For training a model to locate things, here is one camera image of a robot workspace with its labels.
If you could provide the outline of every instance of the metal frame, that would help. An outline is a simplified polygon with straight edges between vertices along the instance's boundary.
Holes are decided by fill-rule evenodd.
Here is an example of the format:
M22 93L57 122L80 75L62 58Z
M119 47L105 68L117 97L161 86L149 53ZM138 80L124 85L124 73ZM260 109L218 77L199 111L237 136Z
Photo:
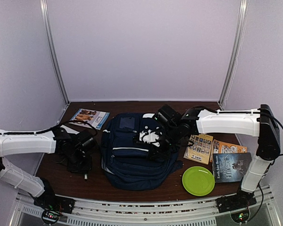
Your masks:
M273 226L281 226L274 196L269 186L262 188L264 205L267 205ZM255 191L259 206L262 200L260 190ZM172 202L108 202L88 199L75 199L72 214L64 214L59 222L71 226L144 226L144 225L202 225L215 226L216 218L230 214L219 213L216 198L202 198ZM14 212L9 225L16 226L21 213L40 217L42 209L33 205L33 199L24 191L19 191Z
M219 99L219 103L221 106L225 106L226 96L230 90L231 83L235 73L236 59L238 56L239 49L241 47L241 40L243 37L243 31L245 27L246 21L246 12L247 12L248 0L241 0L240 2L240 11L238 16L238 23L236 29L236 36L234 39L234 45L232 50L232 55L230 59L230 63L227 69L225 83L222 89L222 93Z
M45 31L46 31L46 34L47 34L47 40L48 40L48 45L49 45L49 49L50 49L50 56L51 56L52 64L53 64L53 67L54 67L54 70L55 70L56 78L58 80L58 86L61 90L64 102L67 105L67 104L69 104L69 99L68 99L68 96L67 96L65 85L63 83L61 71L60 71L60 68L59 68L59 65L58 65L57 54L56 54L55 47L54 47L54 44L53 44L53 38L52 38L50 20L49 20L49 15L48 15L48 8L47 8L47 0L40 0L40 4L41 4L42 17L43 17L44 25L45 25Z

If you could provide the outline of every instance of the zip tie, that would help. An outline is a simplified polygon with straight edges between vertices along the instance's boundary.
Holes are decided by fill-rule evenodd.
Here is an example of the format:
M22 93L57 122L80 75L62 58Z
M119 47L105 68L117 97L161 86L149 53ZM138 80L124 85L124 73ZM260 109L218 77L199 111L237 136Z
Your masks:
M22 179L20 180L20 182L15 186L15 189L18 188L18 186L24 181L24 173L23 173L23 170L21 168L19 168L21 170L21 173L22 173Z

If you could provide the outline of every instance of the book title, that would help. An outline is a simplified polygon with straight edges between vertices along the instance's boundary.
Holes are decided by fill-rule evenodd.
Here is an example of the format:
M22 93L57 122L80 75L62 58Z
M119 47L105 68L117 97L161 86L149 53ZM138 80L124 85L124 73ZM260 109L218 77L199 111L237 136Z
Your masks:
M216 158L216 174L217 174L217 178L220 179L220 166L219 166L219 161L218 158Z
M228 155L223 156L223 174L226 178L232 178L231 163Z
M102 118L103 118L102 116L97 117L96 120L95 120L95 122L96 122L96 123L99 123L99 122L102 120Z

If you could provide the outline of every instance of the lime green plate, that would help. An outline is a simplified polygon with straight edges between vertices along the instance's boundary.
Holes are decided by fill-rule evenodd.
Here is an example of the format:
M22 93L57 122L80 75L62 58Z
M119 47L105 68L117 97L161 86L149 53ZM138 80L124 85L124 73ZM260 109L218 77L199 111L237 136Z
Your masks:
M184 172L183 186L188 193L196 196L204 196L214 189L215 179L208 169L201 166L194 166Z

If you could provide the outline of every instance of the book cover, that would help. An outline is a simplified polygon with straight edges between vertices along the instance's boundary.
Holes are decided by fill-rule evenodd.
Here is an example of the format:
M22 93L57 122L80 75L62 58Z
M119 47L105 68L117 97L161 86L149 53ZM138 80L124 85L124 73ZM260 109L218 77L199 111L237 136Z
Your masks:
M82 120L90 123L94 128L101 129L107 118L109 117L108 112L100 112L95 110L88 110L80 108L75 115L71 118L71 120ZM72 122L74 125L88 127L87 124L83 124L80 122Z
M213 175L216 183L241 181L250 166L250 153L213 154Z
M213 137L207 134L199 134L198 136L192 135L190 140L194 144L187 147L183 157L208 165Z
M234 145L218 140L213 141L210 162L213 160L213 154L216 153L246 153L247 147Z

